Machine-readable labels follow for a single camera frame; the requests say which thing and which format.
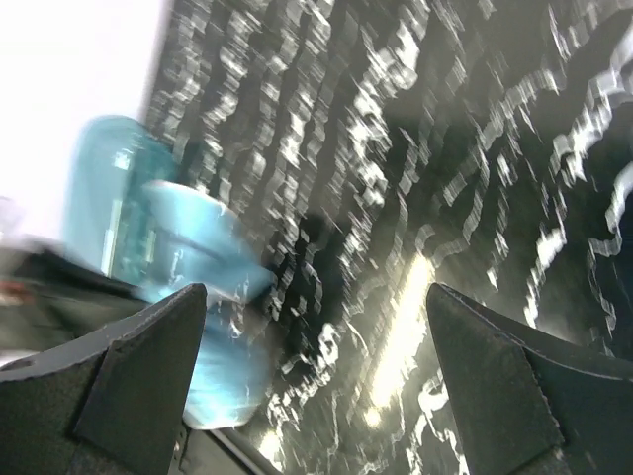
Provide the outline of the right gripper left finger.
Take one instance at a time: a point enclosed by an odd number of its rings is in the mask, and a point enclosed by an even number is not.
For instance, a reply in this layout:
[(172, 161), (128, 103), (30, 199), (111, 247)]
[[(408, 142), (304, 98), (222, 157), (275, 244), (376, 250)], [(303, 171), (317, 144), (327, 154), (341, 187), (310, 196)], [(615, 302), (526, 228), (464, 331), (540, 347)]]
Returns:
[(1, 370), (4, 474), (165, 474), (206, 314), (193, 284)]

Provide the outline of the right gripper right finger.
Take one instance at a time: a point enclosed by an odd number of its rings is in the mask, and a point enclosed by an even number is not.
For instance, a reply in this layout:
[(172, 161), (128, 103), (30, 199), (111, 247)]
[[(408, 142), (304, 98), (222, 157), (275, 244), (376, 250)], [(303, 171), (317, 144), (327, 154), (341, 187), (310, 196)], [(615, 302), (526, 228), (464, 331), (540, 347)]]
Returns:
[(426, 309), (471, 473), (631, 473), (631, 362), (443, 284), (429, 287)]

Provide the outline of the light blue patterned towel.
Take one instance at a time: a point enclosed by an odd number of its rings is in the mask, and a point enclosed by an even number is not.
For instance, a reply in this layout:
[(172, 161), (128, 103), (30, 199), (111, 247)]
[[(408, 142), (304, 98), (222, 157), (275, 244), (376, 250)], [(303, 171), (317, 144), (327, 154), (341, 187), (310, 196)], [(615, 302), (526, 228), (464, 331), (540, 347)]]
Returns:
[(184, 185), (144, 186), (156, 225), (152, 261), (140, 294), (149, 303), (190, 285), (207, 291), (206, 317), (184, 421), (209, 430), (245, 425), (273, 376), (272, 345), (247, 305), (273, 283), (224, 203)]

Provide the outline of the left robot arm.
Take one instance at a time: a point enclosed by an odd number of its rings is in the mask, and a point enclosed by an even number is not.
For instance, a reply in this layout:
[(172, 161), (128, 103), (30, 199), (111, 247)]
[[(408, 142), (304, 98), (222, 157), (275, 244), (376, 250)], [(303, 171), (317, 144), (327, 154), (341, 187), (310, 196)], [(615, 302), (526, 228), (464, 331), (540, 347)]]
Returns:
[(147, 306), (137, 288), (48, 246), (1, 246), (1, 363), (46, 351)]

